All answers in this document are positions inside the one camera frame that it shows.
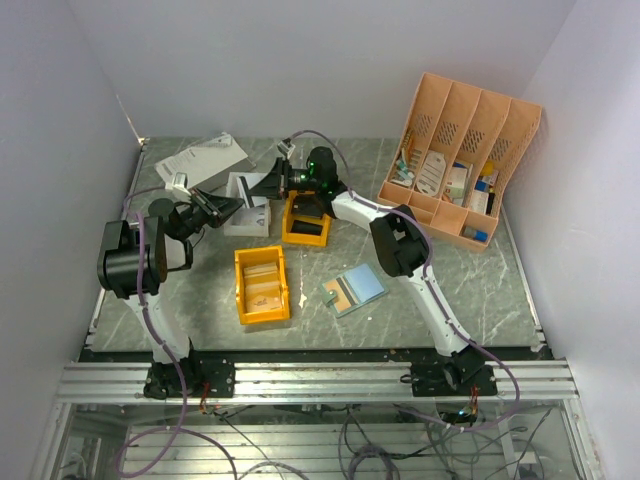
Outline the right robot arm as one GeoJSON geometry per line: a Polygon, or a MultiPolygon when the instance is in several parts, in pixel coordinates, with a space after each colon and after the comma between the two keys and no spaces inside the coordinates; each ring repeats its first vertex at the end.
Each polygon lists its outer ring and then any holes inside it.
{"type": "Polygon", "coordinates": [[[316,147],[306,167],[297,169],[289,159],[276,159],[271,170],[248,190],[248,195],[286,199],[291,192],[306,193],[322,213],[368,231],[378,262],[390,277],[405,286],[427,322],[436,352],[441,357],[442,387],[450,394],[465,394],[485,365],[480,347],[458,321],[439,287],[431,265],[433,248],[411,209],[390,208],[355,193],[339,178],[333,152],[316,147]]]}

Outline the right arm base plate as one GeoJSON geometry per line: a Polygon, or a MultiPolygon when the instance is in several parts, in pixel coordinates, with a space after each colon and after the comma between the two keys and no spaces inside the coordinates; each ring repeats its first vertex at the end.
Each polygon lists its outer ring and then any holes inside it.
{"type": "Polygon", "coordinates": [[[498,393],[493,368],[484,365],[470,379],[462,381],[449,366],[412,364],[400,382],[411,386],[414,397],[493,396],[498,393]]]}

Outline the white bin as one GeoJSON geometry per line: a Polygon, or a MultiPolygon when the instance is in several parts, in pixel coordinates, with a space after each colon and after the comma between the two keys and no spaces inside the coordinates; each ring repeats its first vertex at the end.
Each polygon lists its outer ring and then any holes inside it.
{"type": "Polygon", "coordinates": [[[242,206],[224,224],[224,234],[228,237],[263,237],[269,236],[271,224],[270,201],[266,197],[246,194],[256,186],[265,173],[230,172],[226,186],[226,196],[242,201],[242,206]]]}

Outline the black cards stack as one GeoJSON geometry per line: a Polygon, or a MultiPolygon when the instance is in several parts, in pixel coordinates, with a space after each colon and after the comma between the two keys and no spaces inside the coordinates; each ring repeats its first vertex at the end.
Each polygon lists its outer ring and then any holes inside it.
{"type": "Polygon", "coordinates": [[[312,196],[296,196],[292,202],[291,213],[292,233],[313,236],[322,234],[324,214],[312,196]]]}

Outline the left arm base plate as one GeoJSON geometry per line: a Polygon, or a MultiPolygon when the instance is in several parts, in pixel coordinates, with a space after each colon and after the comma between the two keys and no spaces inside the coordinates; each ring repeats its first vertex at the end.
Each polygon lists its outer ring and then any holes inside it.
{"type": "MultiPolygon", "coordinates": [[[[188,357],[178,361],[178,365],[188,396],[202,396],[205,393],[216,398],[233,396],[236,369],[230,361],[202,356],[192,349],[188,357]]],[[[172,362],[153,362],[147,372],[143,395],[157,400],[181,398],[182,384],[177,367],[172,362]]]]}

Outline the gold card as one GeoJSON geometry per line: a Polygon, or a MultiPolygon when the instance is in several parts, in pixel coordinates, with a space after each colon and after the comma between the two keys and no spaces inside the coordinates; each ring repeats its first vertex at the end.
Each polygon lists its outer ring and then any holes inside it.
{"type": "Polygon", "coordinates": [[[359,304],[354,290],[344,277],[337,277],[324,284],[324,289],[329,296],[329,304],[337,314],[342,314],[359,304]]]}

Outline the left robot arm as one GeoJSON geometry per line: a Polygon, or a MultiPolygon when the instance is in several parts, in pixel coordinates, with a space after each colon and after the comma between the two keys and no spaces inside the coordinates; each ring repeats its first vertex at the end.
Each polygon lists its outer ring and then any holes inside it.
{"type": "Polygon", "coordinates": [[[174,366],[168,384],[182,397],[203,387],[203,371],[189,362],[192,342],[178,326],[162,285],[168,274],[193,264],[190,238],[204,228],[219,228],[244,206],[240,198],[224,197],[198,188],[151,202],[136,221],[105,224],[97,260],[101,287],[122,300],[136,315],[152,345],[153,362],[174,366]]]}

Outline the yellow bin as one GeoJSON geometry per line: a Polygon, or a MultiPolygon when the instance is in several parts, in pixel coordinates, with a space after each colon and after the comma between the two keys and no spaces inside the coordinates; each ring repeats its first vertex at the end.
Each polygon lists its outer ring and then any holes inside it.
{"type": "Polygon", "coordinates": [[[286,258],[281,245],[234,252],[236,306],[243,326],[291,318],[286,258]]]}
{"type": "Polygon", "coordinates": [[[284,243],[326,247],[331,218],[324,214],[310,192],[291,191],[282,217],[284,243]]]}

